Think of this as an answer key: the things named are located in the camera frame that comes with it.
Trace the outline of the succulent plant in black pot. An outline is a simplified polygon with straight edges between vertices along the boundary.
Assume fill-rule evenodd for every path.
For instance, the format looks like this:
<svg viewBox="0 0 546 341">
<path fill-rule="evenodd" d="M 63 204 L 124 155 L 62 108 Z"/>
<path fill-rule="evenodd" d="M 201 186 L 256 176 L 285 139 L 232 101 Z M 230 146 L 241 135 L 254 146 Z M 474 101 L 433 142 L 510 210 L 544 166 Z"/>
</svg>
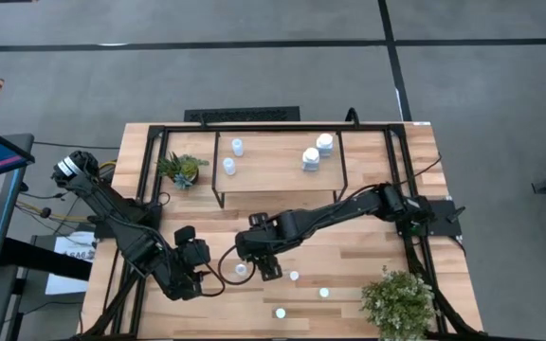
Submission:
<svg viewBox="0 0 546 341">
<path fill-rule="evenodd" d="M 170 152 L 168 156 L 160 157 L 156 165 L 158 173 L 171 179 L 178 189 L 189 189 L 198 181 L 200 168 L 208 166 L 209 161 Z"/>
</svg>

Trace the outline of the white paper sheet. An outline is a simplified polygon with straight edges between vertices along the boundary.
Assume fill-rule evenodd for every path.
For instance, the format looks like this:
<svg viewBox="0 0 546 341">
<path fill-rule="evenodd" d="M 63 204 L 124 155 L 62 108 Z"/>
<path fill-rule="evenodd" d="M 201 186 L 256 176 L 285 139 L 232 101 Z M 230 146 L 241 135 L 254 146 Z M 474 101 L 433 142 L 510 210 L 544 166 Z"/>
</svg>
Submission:
<svg viewBox="0 0 546 341">
<path fill-rule="evenodd" d="M 67 237 L 57 237 L 54 251 L 74 259 L 92 263 L 96 254 L 96 238 L 91 231 L 73 232 Z M 45 285 L 47 296 L 85 293 L 88 281 L 49 274 Z"/>
</svg>

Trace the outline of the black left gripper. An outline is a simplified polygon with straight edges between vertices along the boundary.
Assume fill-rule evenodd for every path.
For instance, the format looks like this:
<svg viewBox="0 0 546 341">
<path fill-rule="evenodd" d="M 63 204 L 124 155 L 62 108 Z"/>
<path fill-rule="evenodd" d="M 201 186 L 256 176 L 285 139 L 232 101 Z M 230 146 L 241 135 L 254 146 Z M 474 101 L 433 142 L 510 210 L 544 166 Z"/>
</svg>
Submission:
<svg viewBox="0 0 546 341">
<path fill-rule="evenodd" d="M 210 262 L 209 247 L 204 240 L 195 239 L 195 228 L 183 226 L 174 232 L 177 244 L 178 266 L 193 284 L 200 284 L 209 272 L 196 271 L 195 268 Z"/>
</svg>

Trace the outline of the wooden shelf black metal legs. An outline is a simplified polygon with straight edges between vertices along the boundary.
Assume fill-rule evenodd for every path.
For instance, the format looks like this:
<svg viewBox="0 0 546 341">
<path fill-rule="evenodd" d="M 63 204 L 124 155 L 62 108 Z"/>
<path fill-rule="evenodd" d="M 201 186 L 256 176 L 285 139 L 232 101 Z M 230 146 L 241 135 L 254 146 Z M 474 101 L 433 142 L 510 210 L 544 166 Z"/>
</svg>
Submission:
<svg viewBox="0 0 546 341">
<path fill-rule="evenodd" d="M 302 169 L 302 154 L 316 148 L 321 134 L 334 137 L 329 157 L 319 157 L 317 171 Z M 235 156 L 231 141 L 240 138 L 244 154 Z M 223 160 L 234 160 L 236 172 L 227 175 Z M 219 207 L 225 206 L 230 193 L 331 191 L 337 201 L 348 187 L 342 134 L 340 132 L 228 132 L 214 138 L 212 160 L 212 191 Z"/>
</svg>

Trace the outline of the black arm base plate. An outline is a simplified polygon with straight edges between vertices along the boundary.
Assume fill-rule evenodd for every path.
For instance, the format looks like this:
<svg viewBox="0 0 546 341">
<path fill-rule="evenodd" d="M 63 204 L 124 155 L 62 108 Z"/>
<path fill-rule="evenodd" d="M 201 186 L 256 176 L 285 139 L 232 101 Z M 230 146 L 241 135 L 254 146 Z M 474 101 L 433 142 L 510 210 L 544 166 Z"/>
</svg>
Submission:
<svg viewBox="0 0 546 341">
<path fill-rule="evenodd" d="M 456 207 L 453 201 L 430 201 L 433 219 L 428 225 L 429 236 L 459 237 L 463 234 L 459 222 L 464 206 Z"/>
</svg>

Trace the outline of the leafy plant white flowers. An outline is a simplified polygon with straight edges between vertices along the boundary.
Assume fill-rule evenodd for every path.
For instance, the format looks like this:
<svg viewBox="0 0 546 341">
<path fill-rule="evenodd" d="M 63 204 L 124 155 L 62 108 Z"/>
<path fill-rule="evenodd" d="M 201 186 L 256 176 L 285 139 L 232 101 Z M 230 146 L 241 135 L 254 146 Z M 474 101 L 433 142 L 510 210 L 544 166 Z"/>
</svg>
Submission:
<svg viewBox="0 0 546 341">
<path fill-rule="evenodd" d="M 382 268 L 382 279 L 361 288 L 361 311 L 384 341 L 424 340 L 437 315 L 435 294 L 420 275 Z"/>
</svg>

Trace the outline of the white supplement bottle blue label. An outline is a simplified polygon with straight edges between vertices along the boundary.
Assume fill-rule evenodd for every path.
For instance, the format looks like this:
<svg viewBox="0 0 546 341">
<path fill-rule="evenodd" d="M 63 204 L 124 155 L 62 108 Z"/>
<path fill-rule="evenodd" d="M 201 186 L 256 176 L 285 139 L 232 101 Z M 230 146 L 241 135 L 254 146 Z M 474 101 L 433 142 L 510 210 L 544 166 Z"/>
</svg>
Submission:
<svg viewBox="0 0 546 341">
<path fill-rule="evenodd" d="M 334 149 L 334 137 L 330 134 L 321 134 L 316 140 L 316 148 L 320 157 L 329 157 Z"/>
<path fill-rule="evenodd" d="M 317 171 L 319 169 L 319 150 L 307 148 L 302 154 L 302 169 L 304 171 Z"/>
</svg>

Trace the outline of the black metal table frame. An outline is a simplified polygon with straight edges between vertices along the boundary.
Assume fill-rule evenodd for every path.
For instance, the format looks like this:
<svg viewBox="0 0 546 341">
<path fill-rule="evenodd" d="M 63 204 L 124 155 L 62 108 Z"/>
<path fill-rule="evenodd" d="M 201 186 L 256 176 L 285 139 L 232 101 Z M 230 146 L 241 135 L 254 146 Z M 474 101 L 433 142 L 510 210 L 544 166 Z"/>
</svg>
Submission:
<svg viewBox="0 0 546 341">
<path fill-rule="evenodd" d="M 374 338 L 378 331 L 361 311 L 361 288 L 381 278 L 382 268 L 404 270 L 405 245 L 391 223 L 361 217 L 326 228 L 302 246 L 283 253 L 283 277 L 249 282 L 237 278 L 239 259 L 231 246 L 237 232 L 255 212 L 275 214 L 286 209 L 315 208 L 333 201 L 331 191 L 230 193 L 219 207 L 212 191 L 214 138 L 228 132 L 323 132 L 342 134 L 348 175 L 347 195 L 363 186 L 400 182 L 402 190 L 443 199 L 448 195 L 432 128 L 423 123 L 244 122 L 201 127 L 174 123 L 166 138 L 147 139 L 149 125 L 126 126 L 114 189 L 125 197 L 139 187 L 160 188 L 164 207 L 160 230 L 171 239 L 176 229 L 191 225 L 207 242 L 212 262 L 233 280 L 222 287 L 213 276 L 204 282 L 205 295 L 192 300 L 166 298 L 153 279 L 143 289 L 143 300 L 128 298 L 121 325 L 138 317 L 141 339 L 293 339 Z M 178 189 L 157 171 L 156 162 L 170 152 L 208 160 L 198 181 Z M 298 271 L 293 281 L 289 274 Z M 320 297 L 319 289 L 330 295 Z M 283 308 L 285 318 L 275 311 Z"/>
</svg>

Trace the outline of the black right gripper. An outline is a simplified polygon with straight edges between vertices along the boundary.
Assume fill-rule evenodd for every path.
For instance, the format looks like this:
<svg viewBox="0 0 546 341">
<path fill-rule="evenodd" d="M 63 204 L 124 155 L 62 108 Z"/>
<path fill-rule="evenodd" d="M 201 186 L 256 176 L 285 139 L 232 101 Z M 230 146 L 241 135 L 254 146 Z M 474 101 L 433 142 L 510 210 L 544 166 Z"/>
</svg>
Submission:
<svg viewBox="0 0 546 341">
<path fill-rule="evenodd" d="M 279 261 L 275 256 L 271 256 L 280 254 L 285 248 L 285 241 L 278 228 L 279 214 L 269 216 L 265 212 L 254 213 L 248 217 L 248 222 L 249 229 L 240 231 L 235 236 L 239 258 L 241 260 L 256 258 L 255 265 L 263 281 L 281 278 L 282 268 Z"/>
</svg>

